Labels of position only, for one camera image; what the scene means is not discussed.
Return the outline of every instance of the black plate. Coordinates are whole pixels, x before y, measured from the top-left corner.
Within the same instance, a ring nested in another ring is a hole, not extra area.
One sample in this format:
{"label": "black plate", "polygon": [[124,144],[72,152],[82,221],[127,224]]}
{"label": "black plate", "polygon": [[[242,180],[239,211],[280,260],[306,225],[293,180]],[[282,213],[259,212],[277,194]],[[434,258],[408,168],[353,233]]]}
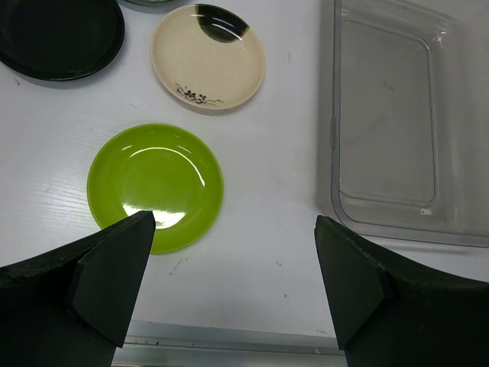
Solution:
{"label": "black plate", "polygon": [[107,66],[124,41],[115,0],[1,0],[0,61],[42,80],[73,80]]}

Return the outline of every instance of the plate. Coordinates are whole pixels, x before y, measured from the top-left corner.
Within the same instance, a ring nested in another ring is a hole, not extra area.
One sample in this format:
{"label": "plate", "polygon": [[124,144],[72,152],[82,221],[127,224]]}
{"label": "plate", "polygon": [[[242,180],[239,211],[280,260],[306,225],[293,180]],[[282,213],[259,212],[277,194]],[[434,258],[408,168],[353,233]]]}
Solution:
{"label": "plate", "polygon": [[41,80],[73,80],[107,66],[125,24],[114,0],[5,0],[0,61]]}
{"label": "plate", "polygon": [[214,154],[195,135],[171,125],[130,128],[110,140],[90,168],[87,196],[106,228],[140,210],[157,222],[152,254],[194,243],[214,223],[224,184]]}
{"label": "plate", "polygon": [[169,13],[151,41],[153,68],[177,98],[203,109],[248,101],[265,75],[264,48],[243,20],[213,5]]}

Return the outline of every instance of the plastic container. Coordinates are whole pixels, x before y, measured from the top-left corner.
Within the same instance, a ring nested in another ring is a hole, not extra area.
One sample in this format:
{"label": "plastic container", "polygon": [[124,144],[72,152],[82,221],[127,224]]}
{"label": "plastic container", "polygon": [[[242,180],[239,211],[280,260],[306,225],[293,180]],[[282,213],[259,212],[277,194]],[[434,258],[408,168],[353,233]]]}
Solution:
{"label": "plastic container", "polygon": [[332,204],[363,235],[488,246],[489,3],[417,2],[337,3]]}

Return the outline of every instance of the black brush stroke design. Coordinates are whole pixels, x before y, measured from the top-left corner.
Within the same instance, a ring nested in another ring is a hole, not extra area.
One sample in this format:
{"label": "black brush stroke design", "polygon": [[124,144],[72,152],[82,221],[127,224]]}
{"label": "black brush stroke design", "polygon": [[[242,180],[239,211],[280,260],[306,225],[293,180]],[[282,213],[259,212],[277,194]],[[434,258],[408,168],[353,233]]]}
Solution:
{"label": "black brush stroke design", "polygon": [[237,15],[214,5],[196,5],[200,27],[213,40],[229,44],[241,40],[249,26]]}

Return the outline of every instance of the cream plate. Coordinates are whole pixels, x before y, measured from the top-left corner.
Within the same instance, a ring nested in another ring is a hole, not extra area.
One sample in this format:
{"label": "cream plate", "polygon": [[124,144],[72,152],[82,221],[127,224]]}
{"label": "cream plate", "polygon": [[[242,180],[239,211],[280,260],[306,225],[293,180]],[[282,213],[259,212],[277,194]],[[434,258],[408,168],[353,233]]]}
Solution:
{"label": "cream plate", "polygon": [[248,101],[265,74],[264,48],[239,17],[213,5],[169,13],[151,41],[154,71],[179,99],[203,109]]}

